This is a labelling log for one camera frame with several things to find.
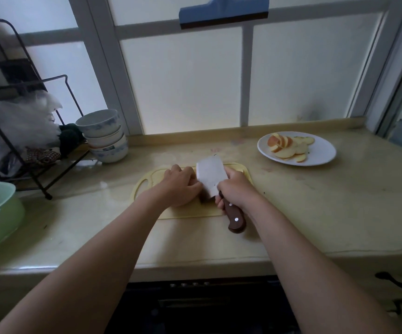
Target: brown wooden handle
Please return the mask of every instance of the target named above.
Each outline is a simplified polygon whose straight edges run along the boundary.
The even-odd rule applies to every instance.
[[[244,212],[241,208],[233,205],[229,202],[222,193],[220,192],[220,196],[224,201],[224,208],[226,210],[226,215],[229,218],[229,230],[233,233],[241,233],[246,228],[246,219],[244,218]]]

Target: oval plate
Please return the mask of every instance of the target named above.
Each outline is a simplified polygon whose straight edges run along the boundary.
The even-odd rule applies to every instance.
[[[304,162],[297,163],[294,159],[283,160],[282,158],[278,158],[270,151],[270,147],[267,146],[267,140],[272,134],[261,137],[257,144],[258,150],[267,158],[270,158],[276,162],[296,165],[298,167],[312,167],[314,165],[329,163],[337,155],[334,145],[319,136],[295,131],[280,131],[277,133],[287,137],[314,137],[315,142],[308,145],[309,153],[307,155],[307,159]]]

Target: window pane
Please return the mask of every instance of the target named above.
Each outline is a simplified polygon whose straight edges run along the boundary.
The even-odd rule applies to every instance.
[[[177,19],[179,9],[210,0],[108,0],[116,26]],[[345,0],[270,0],[270,8]]]
[[[346,116],[380,15],[256,26],[249,124]]]
[[[19,33],[77,27],[68,0],[0,0],[0,19]]]
[[[29,47],[28,52],[42,78],[68,75],[68,83],[83,114],[107,109],[83,42]],[[80,113],[64,79],[54,80],[45,85],[61,102],[63,109],[60,109],[59,113],[65,124],[74,123],[80,117]]]
[[[145,134],[238,126],[241,28],[121,41]]]

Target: yellow object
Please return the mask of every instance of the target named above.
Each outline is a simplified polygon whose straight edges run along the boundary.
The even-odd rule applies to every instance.
[[[235,169],[237,171],[243,172],[247,179],[252,183],[249,171],[244,165],[238,163],[230,163],[224,165],[231,167],[232,169]],[[168,167],[162,167],[144,174],[144,176],[136,183],[135,187],[133,187],[130,201],[133,202],[135,200],[137,191],[144,181],[148,180],[147,190],[159,184],[162,179],[164,179],[164,173],[166,169],[168,169]],[[169,207],[159,216],[158,219],[211,217],[215,215],[221,215],[221,211],[216,207],[215,202],[212,200],[201,204],[199,198],[197,197],[184,206]]]

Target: black metal rack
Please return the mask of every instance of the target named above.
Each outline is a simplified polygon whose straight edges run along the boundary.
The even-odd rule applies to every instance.
[[[18,43],[20,44],[20,47],[23,49],[25,55],[26,55],[26,59],[28,61],[29,66],[32,68],[32,70],[35,73],[35,77],[38,78],[37,80],[31,80],[31,81],[25,81],[25,82],[18,82],[18,83],[14,83],[14,84],[9,84],[9,85],[5,85],[5,86],[1,86],[0,90],[4,90],[4,89],[15,89],[17,91],[17,93],[19,95],[24,95],[26,93],[29,93],[29,88],[33,88],[34,86],[39,86],[41,85],[43,87],[43,89],[46,90],[46,88],[44,87],[44,83],[49,82],[49,81],[53,81],[53,80],[57,80],[60,78],[64,78],[64,82],[66,84],[66,87],[68,88],[71,97],[73,98],[77,109],[79,110],[81,116],[83,116],[83,113],[80,109],[80,106],[76,100],[76,97],[73,94],[73,91],[71,90],[69,84],[68,84],[68,76],[67,75],[59,75],[56,77],[51,77],[51,78],[46,78],[46,79],[42,79],[39,75],[39,73],[37,72],[37,69],[31,59],[31,56],[28,53],[28,50],[26,49],[26,46],[23,44],[23,41],[21,40],[20,35],[18,34],[17,30],[15,29],[15,27],[8,21],[0,19],[0,23],[5,23],[7,25],[9,25],[12,29],[12,31],[15,34],[15,37],[17,38]],[[0,42],[0,52],[2,54],[2,56],[5,59],[5,63],[10,65],[11,63],[15,63],[14,60],[10,60],[3,48],[3,45]],[[64,125],[64,121],[61,118],[60,114],[58,111],[56,111],[57,116],[60,119],[60,122]],[[52,196],[48,193],[48,189],[54,185],[59,179],[61,179],[66,173],[68,173],[78,162],[80,162],[87,154],[89,151],[86,151],[81,157],[79,157],[77,160],[75,160],[72,164],[70,164],[64,171],[62,171],[59,175],[57,175],[55,178],[53,178],[47,185],[42,185],[39,181],[39,177],[42,176],[44,173],[46,173],[50,168],[53,167],[54,164],[50,164],[46,167],[32,167],[29,164],[27,164],[24,159],[21,157],[20,153],[17,151],[17,149],[14,147],[14,145],[11,143],[11,141],[7,138],[7,136],[4,134],[4,132],[1,130],[0,128],[0,136],[3,139],[3,141],[7,144],[7,146],[9,147],[10,151],[12,153],[14,153],[15,157],[18,159],[18,161],[21,163],[21,169],[20,171],[13,177],[10,178],[4,178],[0,175],[0,181],[4,181],[4,182],[15,182],[17,183],[20,180],[24,180],[24,179],[32,179],[35,184],[37,186],[34,187],[26,187],[26,188],[21,188],[21,189],[17,189],[20,191],[25,191],[25,190],[41,190],[42,193],[45,195],[46,199],[51,200]]]

